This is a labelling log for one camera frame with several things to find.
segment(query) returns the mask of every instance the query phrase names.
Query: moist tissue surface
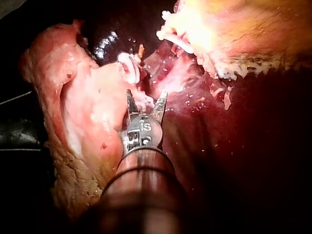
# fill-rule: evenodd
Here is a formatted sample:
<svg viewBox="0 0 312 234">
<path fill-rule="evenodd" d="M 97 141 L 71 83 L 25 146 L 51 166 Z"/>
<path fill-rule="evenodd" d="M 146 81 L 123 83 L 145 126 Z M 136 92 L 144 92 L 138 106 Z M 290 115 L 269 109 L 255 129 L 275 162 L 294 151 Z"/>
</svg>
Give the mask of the moist tissue surface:
<svg viewBox="0 0 312 234">
<path fill-rule="evenodd" d="M 180 0 L 164 10 L 172 14 L 163 16 L 157 36 L 180 47 L 164 40 L 135 64 L 138 84 L 128 82 L 133 74 L 124 64 L 99 67 L 88 56 L 77 44 L 78 21 L 47 29 L 21 58 L 44 112 L 56 204 L 76 218 L 114 174 L 125 90 L 146 108 L 166 88 L 163 149 L 194 212 L 213 207 L 213 178 L 233 203 L 254 208 L 248 218 L 273 207 L 257 219 L 287 222 L 309 194 L 292 181 L 311 155 L 311 4 Z"/>
</svg>

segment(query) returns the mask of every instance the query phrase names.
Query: dark background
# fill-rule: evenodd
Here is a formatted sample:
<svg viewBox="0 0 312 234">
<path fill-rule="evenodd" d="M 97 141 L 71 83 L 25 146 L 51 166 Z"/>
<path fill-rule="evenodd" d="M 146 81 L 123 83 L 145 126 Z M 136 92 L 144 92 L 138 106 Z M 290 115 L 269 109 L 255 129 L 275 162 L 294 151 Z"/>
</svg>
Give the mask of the dark background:
<svg viewBox="0 0 312 234">
<path fill-rule="evenodd" d="M 72 23 L 73 19 L 88 20 L 99 12 L 103 17 L 120 8 L 120 12 L 130 7 L 135 11 L 135 2 L 98 0 L 27 0 L 19 9 L 0 19 L 1 42 L 1 84 L 0 103 L 32 90 L 19 75 L 17 62 L 23 51 L 41 31 L 57 23 Z M 164 5 L 173 5 L 174 1 Z M 152 21 L 154 15 L 141 16 Z M 0 132 L 22 128 L 37 141 L 0 142 L 0 148 L 27 148 L 41 151 L 0 151 L 1 159 L 1 201 L 3 233 L 16 233 L 18 230 L 31 233 L 66 233 L 65 216 L 53 207 L 49 188 L 53 185 L 53 164 L 49 150 L 43 148 L 46 132 L 43 126 L 42 112 L 35 93 L 21 99 L 0 105 Z M 246 221 L 236 208 L 224 199 L 222 192 L 215 191 L 214 219 L 218 233 L 311 233 L 311 210 L 309 204 L 293 223 L 285 223 L 282 230 Z"/>
</svg>

